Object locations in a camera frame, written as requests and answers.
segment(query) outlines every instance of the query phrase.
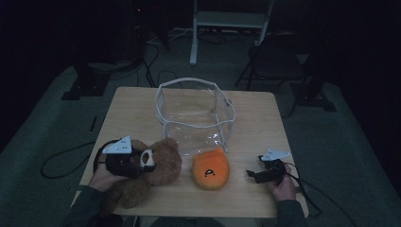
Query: wooden table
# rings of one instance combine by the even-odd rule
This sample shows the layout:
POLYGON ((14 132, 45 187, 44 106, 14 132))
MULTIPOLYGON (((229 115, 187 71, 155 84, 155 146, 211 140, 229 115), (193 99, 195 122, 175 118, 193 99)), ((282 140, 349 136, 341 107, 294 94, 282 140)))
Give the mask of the wooden table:
MULTIPOLYGON (((120 87, 106 115, 88 165, 80 181, 90 181, 97 150, 106 142, 130 135, 151 145, 162 140, 162 126, 155 115, 157 89, 120 87)), ((262 183, 248 177, 246 169, 258 172, 264 168, 257 156, 268 148, 288 150, 289 145, 274 95, 271 93, 224 91, 235 108, 235 130, 228 142, 226 156, 230 162, 229 182, 218 191, 204 191, 192 181, 191 157, 183 158, 179 179, 169 185, 152 187, 150 197, 132 209, 117 208, 119 215, 273 218, 275 202, 262 183)), ((282 159, 292 163, 292 156, 282 159)), ((305 198, 297 194, 305 216, 305 198)))

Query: gray carpet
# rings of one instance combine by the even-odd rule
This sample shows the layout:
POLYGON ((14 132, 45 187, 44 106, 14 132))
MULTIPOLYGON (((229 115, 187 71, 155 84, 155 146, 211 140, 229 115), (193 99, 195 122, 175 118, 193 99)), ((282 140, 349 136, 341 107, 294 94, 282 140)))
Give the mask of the gray carpet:
MULTIPOLYGON (((215 36, 203 38, 217 41, 215 36)), ((194 77, 213 81, 223 90, 244 90, 245 83, 237 87, 234 83, 247 62, 248 48, 257 38, 227 36, 227 39, 237 42, 200 43, 195 67, 189 65, 191 40, 188 36, 172 40, 170 51, 156 44, 160 53, 150 67, 151 74, 160 82, 175 77, 194 77)), ((156 49, 149 46, 147 62, 151 62, 156 53, 156 49)), ((95 64, 94 67, 107 70, 115 66, 95 64)), ((115 89, 137 84, 148 86, 145 72, 145 67, 141 66, 137 73, 114 73, 104 96, 82 97, 76 101, 61 101, 77 76, 72 68, 54 80, 0 155, 0 226, 58 226, 61 223, 84 167, 67 177, 48 180, 40 174, 41 164, 55 152, 95 141, 115 89), (97 121, 93 127, 94 117, 97 121)), ((269 91, 271 87, 271 83, 260 81, 253 85, 253 90, 269 91)), ((323 210, 318 218, 307 218, 309 226, 352 226, 331 200, 347 212, 357 226, 401 226, 401 201, 339 88, 325 84, 323 91, 337 112, 298 107, 292 117, 283 119, 301 177, 312 184, 308 195, 323 210)), ((293 100, 289 84, 283 84, 275 94, 280 111, 287 112, 293 100)), ((49 163, 46 172, 62 174, 92 149, 87 146, 69 152, 49 163)), ((311 214, 316 213, 313 207, 309 208, 311 214)), ((274 219, 265 220, 265 226, 273 223, 274 219)))

